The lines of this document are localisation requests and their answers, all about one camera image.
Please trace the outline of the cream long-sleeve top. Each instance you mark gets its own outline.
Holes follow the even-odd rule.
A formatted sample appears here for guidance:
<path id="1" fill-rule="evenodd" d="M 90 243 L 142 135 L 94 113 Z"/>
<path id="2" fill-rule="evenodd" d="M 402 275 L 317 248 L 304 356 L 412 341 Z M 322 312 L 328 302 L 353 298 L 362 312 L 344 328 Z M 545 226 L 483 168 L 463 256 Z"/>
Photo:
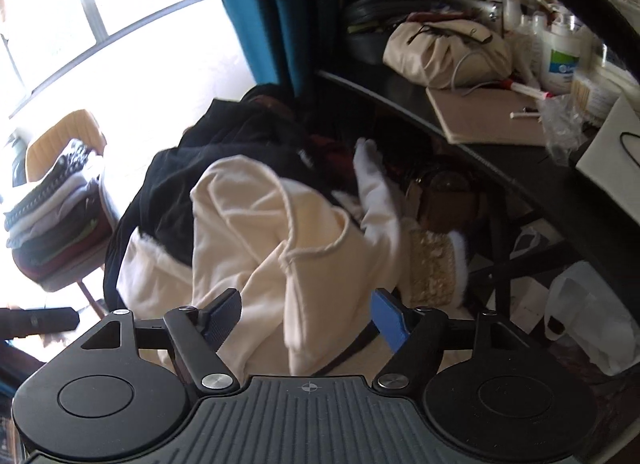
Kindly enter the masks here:
<path id="1" fill-rule="evenodd" d="M 354 168 L 359 221 L 259 161 L 215 161 L 188 198 L 191 254 L 179 261 L 134 230 L 116 280 L 122 303 L 139 319 L 156 319 L 204 308 L 234 288 L 242 313 L 218 354 L 237 377 L 372 378 L 392 355 L 381 336 L 356 346 L 372 291 L 399 291 L 409 307 L 456 309 L 468 269 L 461 234 L 426 231 L 404 216 L 372 141 L 357 143 Z"/>

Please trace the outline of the wooden chair with clothes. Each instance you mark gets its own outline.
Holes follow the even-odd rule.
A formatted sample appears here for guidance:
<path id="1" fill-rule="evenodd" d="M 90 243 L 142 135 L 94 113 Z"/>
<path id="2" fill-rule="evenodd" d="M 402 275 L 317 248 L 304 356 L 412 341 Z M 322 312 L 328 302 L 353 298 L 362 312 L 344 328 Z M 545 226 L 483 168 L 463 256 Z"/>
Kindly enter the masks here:
<path id="1" fill-rule="evenodd" d="M 77 285 L 99 317 L 104 308 L 84 279 L 104 265 L 118 220 L 104 187 L 105 147 L 96 118 L 70 112 L 27 145 L 26 183 L 3 212 L 17 270 L 49 293 Z"/>

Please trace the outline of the white plastic bag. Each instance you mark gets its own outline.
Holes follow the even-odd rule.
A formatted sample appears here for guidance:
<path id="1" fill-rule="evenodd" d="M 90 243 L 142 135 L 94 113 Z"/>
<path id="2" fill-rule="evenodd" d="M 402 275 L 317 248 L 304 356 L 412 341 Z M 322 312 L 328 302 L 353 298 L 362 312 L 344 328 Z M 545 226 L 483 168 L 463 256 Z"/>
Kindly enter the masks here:
<path id="1" fill-rule="evenodd" d="M 550 340 L 570 337 L 608 376 L 639 363 L 639 325 L 590 263 L 578 261 L 551 283 L 544 307 Z"/>

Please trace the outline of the black garment pile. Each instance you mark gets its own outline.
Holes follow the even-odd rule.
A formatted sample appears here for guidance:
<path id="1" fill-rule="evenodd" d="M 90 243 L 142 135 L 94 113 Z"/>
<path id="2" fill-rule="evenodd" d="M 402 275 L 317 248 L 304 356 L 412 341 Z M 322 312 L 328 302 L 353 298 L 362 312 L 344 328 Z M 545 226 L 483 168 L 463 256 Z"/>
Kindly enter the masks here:
<path id="1" fill-rule="evenodd" d="M 108 244 L 111 310 L 153 320 L 240 294 L 245 323 L 366 323 L 373 291 L 397 282 L 400 225 L 374 142 L 352 171 L 360 221 L 335 199 L 340 177 L 274 84 L 215 100 L 179 144 L 157 153 Z"/>

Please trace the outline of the white foam sheet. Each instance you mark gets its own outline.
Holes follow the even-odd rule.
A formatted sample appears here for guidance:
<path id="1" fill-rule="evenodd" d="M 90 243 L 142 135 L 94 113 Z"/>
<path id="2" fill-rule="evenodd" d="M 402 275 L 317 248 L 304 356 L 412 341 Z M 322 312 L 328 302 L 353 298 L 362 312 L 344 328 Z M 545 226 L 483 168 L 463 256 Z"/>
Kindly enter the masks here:
<path id="1" fill-rule="evenodd" d="M 615 195 L 639 190 L 639 167 L 624 151 L 623 132 L 639 132 L 639 117 L 621 95 L 604 124 L 579 159 L 577 169 L 598 187 Z"/>

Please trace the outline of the white lotion pump bottle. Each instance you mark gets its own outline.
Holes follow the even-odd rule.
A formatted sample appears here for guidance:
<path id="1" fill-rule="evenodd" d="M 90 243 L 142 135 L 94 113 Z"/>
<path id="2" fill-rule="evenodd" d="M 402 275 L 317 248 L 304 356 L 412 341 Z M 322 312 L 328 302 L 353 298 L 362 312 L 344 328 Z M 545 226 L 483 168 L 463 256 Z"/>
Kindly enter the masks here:
<path id="1" fill-rule="evenodd" d="M 544 91 L 562 95 L 572 87 L 580 60 L 580 38 L 573 30 L 572 14 L 562 6 L 554 12 L 554 20 L 541 33 L 539 81 Z"/>

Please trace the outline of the teal curtain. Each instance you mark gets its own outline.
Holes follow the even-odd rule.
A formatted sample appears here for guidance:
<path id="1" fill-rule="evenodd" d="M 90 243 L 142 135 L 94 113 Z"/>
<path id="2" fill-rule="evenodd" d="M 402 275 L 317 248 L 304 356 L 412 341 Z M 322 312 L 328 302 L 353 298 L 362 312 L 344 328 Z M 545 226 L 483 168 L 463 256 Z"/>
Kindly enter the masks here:
<path id="1" fill-rule="evenodd" d="M 347 48 L 342 0 L 221 0 L 257 83 L 305 93 Z"/>

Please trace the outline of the beige drawstring bag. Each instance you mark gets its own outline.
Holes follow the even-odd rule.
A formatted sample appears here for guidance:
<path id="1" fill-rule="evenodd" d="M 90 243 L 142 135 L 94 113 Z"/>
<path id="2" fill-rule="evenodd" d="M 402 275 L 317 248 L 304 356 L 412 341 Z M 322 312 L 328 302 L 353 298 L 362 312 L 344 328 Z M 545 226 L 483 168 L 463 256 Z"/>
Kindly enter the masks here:
<path id="1" fill-rule="evenodd" d="M 509 77 L 506 42 L 472 20 L 400 24 L 388 38 L 383 63 L 408 81 L 446 90 Z"/>

